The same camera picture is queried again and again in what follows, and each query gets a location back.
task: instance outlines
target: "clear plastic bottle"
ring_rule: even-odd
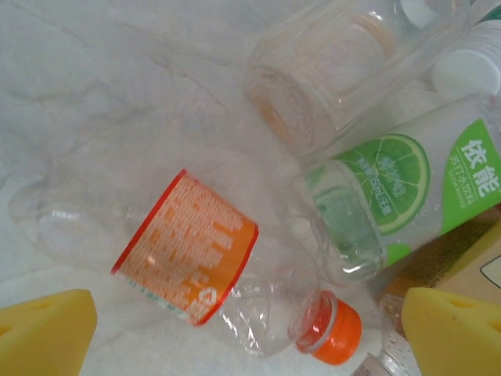
[[[292,182],[285,216],[333,283],[370,278],[501,202],[500,100],[451,103]]]
[[[402,326],[404,299],[385,295],[380,302],[383,313],[382,350],[369,354],[352,376],[421,376],[416,358]]]
[[[467,28],[468,0],[325,0],[263,38],[246,88],[299,156],[417,78]]]
[[[431,70],[431,82],[443,98],[501,91],[501,7],[493,9],[461,38]]]
[[[162,133],[140,125],[104,132],[15,195],[11,218],[57,262],[103,273],[113,268],[235,348],[271,356],[295,343],[329,364],[348,360],[361,321],[321,291],[311,256],[281,229],[257,227],[187,172],[176,175],[175,166],[193,150],[181,137],[179,148],[165,149],[165,142]],[[214,160],[186,165],[248,208],[242,187],[233,185],[241,184],[233,180],[234,166],[216,158],[222,148],[199,147]],[[153,155],[169,168],[155,166]]]

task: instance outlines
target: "lime slice image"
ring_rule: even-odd
[[[427,199],[428,158],[408,136],[385,135],[335,159],[355,174],[382,235],[407,226]]]

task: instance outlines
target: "yellow sponge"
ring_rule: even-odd
[[[96,325],[96,308],[85,290],[0,309],[0,374],[78,375]]]
[[[423,376],[501,374],[501,306],[412,288],[402,323]]]

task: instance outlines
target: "crushed plastic bottle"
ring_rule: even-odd
[[[501,202],[500,100],[450,103],[293,180],[284,218],[332,283],[373,277]]]
[[[383,314],[382,350],[369,354],[352,376],[421,376],[416,358],[402,326],[404,299],[385,295],[380,302]]]
[[[12,199],[12,219],[57,262],[113,269],[234,348],[271,356],[294,343],[328,364],[348,360],[361,338],[358,314],[320,289],[315,263],[291,236],[240,212],[259,197],[235,178],[236,161],[249,178],[253,165],[182,135],[165,148],[165,129],[137,124],[92,137]],[[206,158],[193,161],[200,148]],[[183,165],[200,180],[178,173]]]

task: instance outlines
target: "white bottle cap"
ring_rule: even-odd
[[[409,21],[419,28],[427,26],[438,15],[427,0],[400,0],[400,5]]]
[[[496,95],[501,89],[501,71],[483,53],[461,49],[438,61],[431,72],[431,81],[438,94],[451,101],[476,92]]]

